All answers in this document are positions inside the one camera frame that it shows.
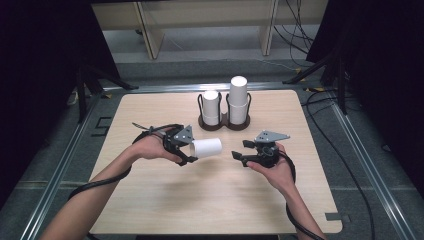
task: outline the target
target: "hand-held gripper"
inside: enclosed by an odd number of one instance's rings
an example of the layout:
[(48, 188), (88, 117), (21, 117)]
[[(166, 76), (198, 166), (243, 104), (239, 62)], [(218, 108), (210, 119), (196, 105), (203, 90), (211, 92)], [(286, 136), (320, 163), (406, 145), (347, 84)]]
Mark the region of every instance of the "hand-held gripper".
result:
[(280, 151), (275, 141), (290, 138), (289, 135), (280, 134), (270, 131), (262, 131), (255, 140), (243, 140), (243, 146), (247, 148), (256, 148), (256, 155), (242, 155), (241, 153), (232, 151), (233, 158), (240, 160), (244, 167), (247, 167), (247, 162), (256, 162), (266, 168), (271, 168), (278, 163)]
[(191, 125), (188, 125), (185, 128), (184, 125), (180, 124), (169, 124), (157, 128), (152, 126), (150, 128), (145, 128), (136, 123), (133, 123), (133, 125), (138, 128), (148, 130), (143, 131), (140, 135), (138, 135), (138, 137), (133, 141), (133, 144), (146, 136), (157, 133), (155, 134), (156, 136), (160, 134), (158, 137), (162, 137), (163, 147), (165, 150), (179, 156), (182, 159), (180, 163), (177, 163), (178, 165), (184, 166), (188, 162), (192, 163), (198, 159), (197, 157), (187, 156), (180, 150), (181, 147), (189, 145), (194, 140)]

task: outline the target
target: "white paper cup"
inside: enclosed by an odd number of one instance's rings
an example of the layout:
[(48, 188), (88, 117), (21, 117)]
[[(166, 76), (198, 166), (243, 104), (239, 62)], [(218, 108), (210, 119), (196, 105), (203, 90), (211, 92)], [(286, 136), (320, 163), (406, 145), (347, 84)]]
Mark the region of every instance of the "white paper cup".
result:
[(193, 157), (205, 158), (220, 154), (222, 144), (219, 138), (193, 140), (190, 144), (190, 154)]
[(208, 117), (206, 115), (202, 115), (203, 122), (209, 126), (215, 126), (219, 124), (219, 117)]
[(234, 106), (243, 106), (247, 103), (247, 79), (236, 76), (231, 79), (228, 102)]
[(234, 106), (230, 104), (230, 123), (243, 124), (247, 118), (247, 103), (244, 106)]
[(202, 95), (203, 115), (214, 118), (218, 117), (219, 94), (215, 90), (205, 91)]

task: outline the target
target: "table top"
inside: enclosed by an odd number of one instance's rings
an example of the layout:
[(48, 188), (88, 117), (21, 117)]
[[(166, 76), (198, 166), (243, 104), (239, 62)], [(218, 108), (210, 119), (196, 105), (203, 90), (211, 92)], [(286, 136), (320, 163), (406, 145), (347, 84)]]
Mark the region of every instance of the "table top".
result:
[[(106, 167), (145, 127), (192, 125), (195, 139), (220, 138), (217, 156), (180, 167), (165, 159), (134, 163), (116, 188), (92, 233), (116, 234), (281, 234), (294, 233), (285, 200), (261, 174), (242, 167), (231, 151), (243, 148), (262, 131), (284, 133), (278, 141), (296, 166), (296, 185), (325, 233), (341, 231), (340, 220), (327, 221), (337, 209), (297, 94), (292, 90), (250, 91), (249, 127), (206, 131), (198, 125), (197, 93), (125, 95), (118, 107), (92, 176)], [(227, 111), (225, 92), (221, 110)], [(189, 147), (181, 148), (190, 155)]]

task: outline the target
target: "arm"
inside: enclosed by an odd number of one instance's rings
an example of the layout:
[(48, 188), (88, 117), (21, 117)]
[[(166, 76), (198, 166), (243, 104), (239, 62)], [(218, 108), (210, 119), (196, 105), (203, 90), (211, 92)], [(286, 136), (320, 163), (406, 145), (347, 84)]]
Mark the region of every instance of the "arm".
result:
[[(280, 151), (285, 152), (283, 145), (278, 143), (277, 145)], [(309, 231), (326, 239), (324, 233), (321, 231), (315, 219), (312, 217), (299, 191), (297, 190), (297, 187), (293, 181), (290, 167), (283, 157), (280, 157), (277, 165), (272, 168), (265, 168), (255, 162), (248, 162), (247, 166), (259, 173), (262, 173), (269, 181), (269, 183), (284, 196), (290, 212), (297, 222), (299, 222)], [(296, 229), (296, 231), (299, 239), (310, 239), (307, 235), (298, 229)]]
[[(151, 135), (126, 148), (90, 182), (115, 177), (125, 172), (139, 158), (166, 158), (173, 162), (181, 161), (178, 156), (163, 148), (162, 139)], [(56, 214), (41, 239), (83, 239), (96, 222), (117, 185), (118, 182), (114, 182), (75, 195)]]

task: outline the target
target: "hand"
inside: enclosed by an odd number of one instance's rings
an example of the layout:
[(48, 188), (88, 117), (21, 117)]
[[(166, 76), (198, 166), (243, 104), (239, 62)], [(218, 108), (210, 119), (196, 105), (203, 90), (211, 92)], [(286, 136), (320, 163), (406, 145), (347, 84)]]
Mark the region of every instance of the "hand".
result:
[(182, 161), (182, 159), (177, 155), (165, 150), (162, 143), (162, 137), (158, 133), (153, 133), (150, 136), (140, 139), (131, 145), (130, 148), (136, 152), (138, 158), (166, 158), (175, 163), (180, 163)]
[[(278, 149), (286, 153), (283, 145), (276, 143)], [(284, 157), (279, 158), (278, 163), (272, 168), (266, 168), (255, 162), (247, 162), (247, 166), (256, 172), (262, 173), (268, 182), (281, 193), (287, 192), (287, 189), (294, 186), (293, 176), (290, 166)]]

